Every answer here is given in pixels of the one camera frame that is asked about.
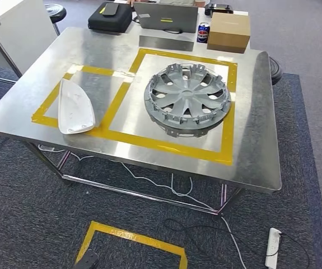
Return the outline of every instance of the yellow tape rectangle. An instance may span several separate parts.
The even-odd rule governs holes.
[[[165,52],[162,50],[153,50],[140,48],[138,53],[135,58],[133,63],[129,69],[130,73],[137,73],[140,68],[144,56],[147,54],[158,55],[162,57],[183,59],[186,61],[193,61],[200,63],[218,64],[228,67],[227,88],[230,92],[236,92],[236,88],[236,63],[218,61],[216,59],[199,57],[193,55],[187,55],[181,53]],[[104,76],[113,76],[113,70],[91,67],[91,66],[73,66],[73,70],[79,70],[82,72],[94,73]],[[69,71],[63,78],[70,79],[74,73]],[[59,85],[57,84],[39,109],[37,109],[33,116],[32,121],[38,124],[43,124],[50,127],[57,127],[57,119],[46,117],[45,113],[58,96]],[[202,159],[208,161],[213,161],[224,165],[231,165],[233,159],[233,137],[234,133],[234,116],[235,116],[235,100],[233,100],[230,111],[223,120],[223,130],[221,135],[221,151],[210,151],[198,149],[195,147],[184,146],[177,143],[156,140],[147,137],[135,136],[132,134],[122,133],[118,131],[110,130],[109,127],[118,111],[119,106],[122,103],[125,96],[127,94],[131,83],[124,81],[116,96],[110,103],[109,108],[106,111],[100,126],[94,127],[85,134],[105,138],[108,140],[119,141],[128,143],[131,145],[146,147],[153,150],[159,150],[163,152],[169,152],[172,154],[178,154],[187,157],[193,157],[195,159]]]
[[[144,236],[141,234],[135,234],[135,233],[131,233],[129,231],[125,231],[125,230],[121,230],[121,229],[118,229],[118,228],[115,228],[112,226],[104,225],[104,224],[98,223],[96,221],[91,222],[90,227],[87,231],[84,241],[82,242],[80,250],[79,251],[79,254],[77,255],[76,263],[77,263],[81,258],[82,258],[85,252],[86,252],[86,250],[88,249],[88,246],[92,240],[92,237],[94,237],[94,234],[95,231],[101,231],[102,233],[114,235],[114,236],[131,240],[134,242],[138,242],[141,244],[149,245],[153,248],[162,249],[162,251],[170,252],[175,255],[179,255],[181,256],[179,269],[187,269],[188,264],[187,260],[186,252],[184,251],[184,248],[178,247],[177,245],[162,242],[162,241],[159,241],[157,239],[153,239],[153,238],[150,238],[150,237],[147,237],[147,236]]]

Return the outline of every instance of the black cushion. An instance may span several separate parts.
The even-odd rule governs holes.
[[[53,24],[64,20],[66,17],[66,9],[61,4],[45,4],[45,7]]]
[[[104,16],[100,14],[107,3],[104,2],[88,19],[88,28],[92,30],[103,30],[124,33],[132,20],[132,10],[129,4],[119,4],[114,16]]]

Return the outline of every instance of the black bag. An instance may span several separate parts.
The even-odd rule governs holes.
[[[125,33],[132,20],[132,10],[129,4],[119,4],[113,16],[100,14],[107,3],[104,2],[88,19],[88,29]]]

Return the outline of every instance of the soda can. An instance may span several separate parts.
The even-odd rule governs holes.
[[[198,33],[196,35],[196,41],[200,43],[207,43],[208,35],[209,34],[209,24],[207,22],[201,22],[199,26],[198,26]]]

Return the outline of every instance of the gray laptop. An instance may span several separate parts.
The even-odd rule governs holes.
[[[141,27],[195,33],[198,8],[174,4],[134,2]]]

